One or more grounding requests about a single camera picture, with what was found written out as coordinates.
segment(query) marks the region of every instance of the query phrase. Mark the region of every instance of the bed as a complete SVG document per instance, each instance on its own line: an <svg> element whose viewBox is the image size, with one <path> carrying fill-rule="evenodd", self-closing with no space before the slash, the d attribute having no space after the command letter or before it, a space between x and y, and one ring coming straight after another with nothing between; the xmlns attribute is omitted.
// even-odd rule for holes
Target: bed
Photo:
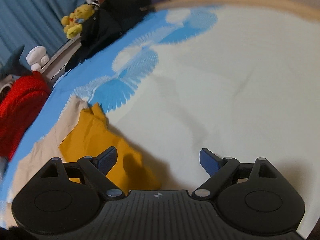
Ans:
<svg viewBox="0 0 320 240"><path fill-rule="evenodd" d="M287 0L157 9L59 79L8 166L0 201L12 201L19 160L76 95L100 104L163 189L193 191L208 179L203 147L241 162L268 158L305 201L298 232L307 237L320 216L320 11Z"/></svg>

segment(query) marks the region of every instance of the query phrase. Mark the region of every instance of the red blanket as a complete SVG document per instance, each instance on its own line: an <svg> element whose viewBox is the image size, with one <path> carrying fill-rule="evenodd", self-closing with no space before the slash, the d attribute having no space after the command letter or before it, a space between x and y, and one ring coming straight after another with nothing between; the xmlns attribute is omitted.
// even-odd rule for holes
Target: red blanket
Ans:
<svg viewBox="0 0 320 240"><path fill-rule="evenodd" d="M19 78L0 103L0 156L11 160L20 140L40 113L50 89L39 72Z"/></svg>

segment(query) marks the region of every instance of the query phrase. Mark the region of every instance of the curtain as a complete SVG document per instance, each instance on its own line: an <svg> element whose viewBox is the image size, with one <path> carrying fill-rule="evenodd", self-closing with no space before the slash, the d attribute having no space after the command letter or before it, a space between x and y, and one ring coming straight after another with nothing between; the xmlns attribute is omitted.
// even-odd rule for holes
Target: curtain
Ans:
<svg viewBox="0 0 320 240"><path fill-rule="evenodd" d="M28 66L27 54L45 46L52 56L66 41L60 20L85 0L0 0L0 63L25 44L21 63Z"/></svg>

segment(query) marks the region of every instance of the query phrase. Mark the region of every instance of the yellow teddy bear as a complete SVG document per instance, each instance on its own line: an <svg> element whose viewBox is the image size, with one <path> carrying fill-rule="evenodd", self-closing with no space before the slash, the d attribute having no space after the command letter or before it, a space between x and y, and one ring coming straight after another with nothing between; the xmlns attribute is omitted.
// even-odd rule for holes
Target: yellow teddy bear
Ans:
<svg viewBox="0 0 320 240"><path fill-rule="evenodd" d="M68 39L76 37L82 31L82 23L94 14L94 9L89 4L80 5L69 16L61 19L64 33Z"/></svg>

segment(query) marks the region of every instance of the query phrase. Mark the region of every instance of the mustard yellow garment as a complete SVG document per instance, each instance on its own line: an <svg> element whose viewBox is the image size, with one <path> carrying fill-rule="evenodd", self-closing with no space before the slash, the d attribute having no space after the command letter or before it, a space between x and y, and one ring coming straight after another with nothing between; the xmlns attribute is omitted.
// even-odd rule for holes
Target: mustard yellow garment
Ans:
<svg viewBox="0 0 320 240"><path fill-rule="evenodd" d="M110 146L116 147L118 160L108 173L108 179L126 194L133 189L160 189L160 183L153 173L143 167L141 153L107 129L106 117L98 104L80 112L78 124L59 149L66 162L76 162L83 156L97 156Z"/></svg>

